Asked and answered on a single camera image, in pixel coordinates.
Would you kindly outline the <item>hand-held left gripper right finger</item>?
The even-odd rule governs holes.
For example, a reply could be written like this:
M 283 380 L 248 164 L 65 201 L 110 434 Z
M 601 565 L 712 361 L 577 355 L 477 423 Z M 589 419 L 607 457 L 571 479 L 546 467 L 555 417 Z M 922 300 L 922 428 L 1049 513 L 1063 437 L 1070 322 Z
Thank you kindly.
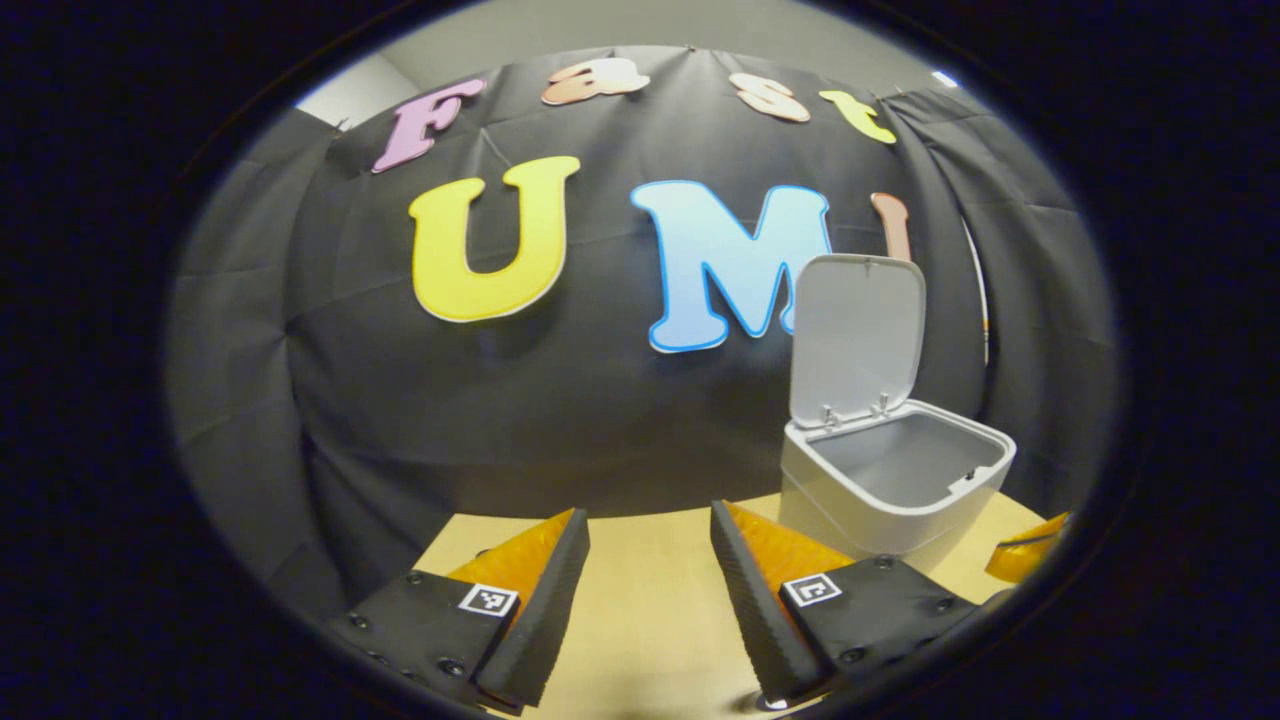
M 771 702 L 876 682 L 986 615 L 895 555 L 856 560 L 723 500 L 710 543 Z

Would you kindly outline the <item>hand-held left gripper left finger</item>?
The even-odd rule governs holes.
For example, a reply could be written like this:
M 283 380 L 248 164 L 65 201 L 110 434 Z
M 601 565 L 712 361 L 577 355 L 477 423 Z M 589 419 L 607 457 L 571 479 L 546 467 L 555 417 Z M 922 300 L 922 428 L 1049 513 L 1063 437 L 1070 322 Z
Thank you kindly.
M 541 702 L 589 550 L 588 512 L 567 509 L 447 574 L 394 577 L 326 628 L 433 694 L 520 715 Z

